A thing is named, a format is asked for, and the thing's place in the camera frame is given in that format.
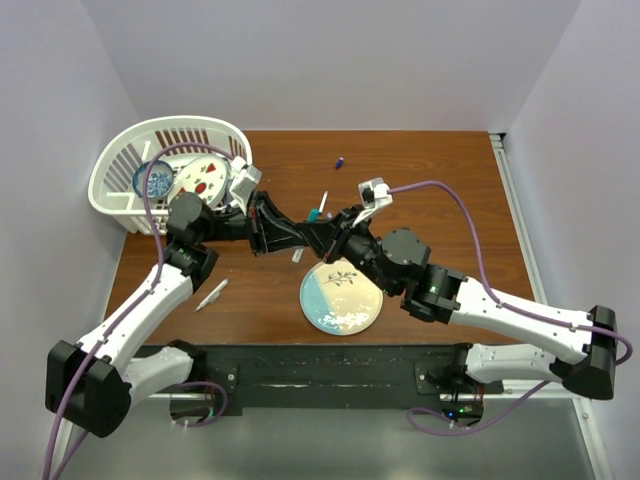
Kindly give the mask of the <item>teal pen cap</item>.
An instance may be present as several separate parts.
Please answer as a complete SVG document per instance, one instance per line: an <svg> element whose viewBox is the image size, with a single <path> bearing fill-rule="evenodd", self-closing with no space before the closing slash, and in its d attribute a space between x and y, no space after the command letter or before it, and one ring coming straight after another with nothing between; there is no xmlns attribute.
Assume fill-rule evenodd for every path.
<svg viewBox="0 0 640 480"><path fill-rule="evenodd" d="M317 218L318 218L318 216L319 216L319 215L320 215L319 210L318 210L317 208L313 208L313 209L309 212L309 215L308 215L307 220L308 220L309 222L315 222L315 221L317 220Z"/></svg>

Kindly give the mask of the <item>teal white marker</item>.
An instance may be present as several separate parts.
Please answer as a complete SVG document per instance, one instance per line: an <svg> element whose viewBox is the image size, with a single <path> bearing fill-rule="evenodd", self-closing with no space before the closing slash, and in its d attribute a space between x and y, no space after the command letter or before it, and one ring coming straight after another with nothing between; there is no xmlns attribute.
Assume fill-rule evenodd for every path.
<svg viewBox="0 0 640 480"><path fill-rule="evenodd" d="M301 260L303 252L304 252L303 248L296 249L294 254L293 254L293 256L292 256L292 261L294 263L298 263Z"/></svg>

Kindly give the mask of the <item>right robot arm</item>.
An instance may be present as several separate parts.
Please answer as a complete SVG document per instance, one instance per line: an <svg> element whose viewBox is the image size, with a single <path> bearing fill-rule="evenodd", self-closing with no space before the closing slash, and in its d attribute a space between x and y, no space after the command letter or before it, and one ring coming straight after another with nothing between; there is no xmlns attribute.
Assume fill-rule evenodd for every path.
<svg viewBox="0 0 640 480"><path fill-rule="evenodd" d="M378 239L360 215L300 226L320 262L304 277L299 299L319 330L348 336L366 330L384 296L424 322L470 326L515 344L467 347L445 369L459 393L507 379L556 382L586 398L614 396L618 340L614 312L556 309L492 289L484 279L430 262L430 248L407 228Z"/></svg>

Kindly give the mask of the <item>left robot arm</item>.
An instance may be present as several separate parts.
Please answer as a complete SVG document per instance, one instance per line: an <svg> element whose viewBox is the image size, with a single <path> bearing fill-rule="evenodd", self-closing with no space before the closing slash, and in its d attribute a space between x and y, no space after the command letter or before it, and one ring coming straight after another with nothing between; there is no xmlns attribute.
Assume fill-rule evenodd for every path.
<svg viewBox="0 0 640 480"><path fill-rule="evenodd" d="M200 390L207 355L182 340L145 359L135 354L155 328L209 278L219 258L208 241L245 240L254 255L307 247L323 255L331 226L294 222L265 191L252 193L247 210L216 212L194 193L169 205L167 236L159 260L139 288L98 327L75 343L58 342L49 352L45 406L54 424L67 420L104 438L130 408L174 385Z"/></svg>

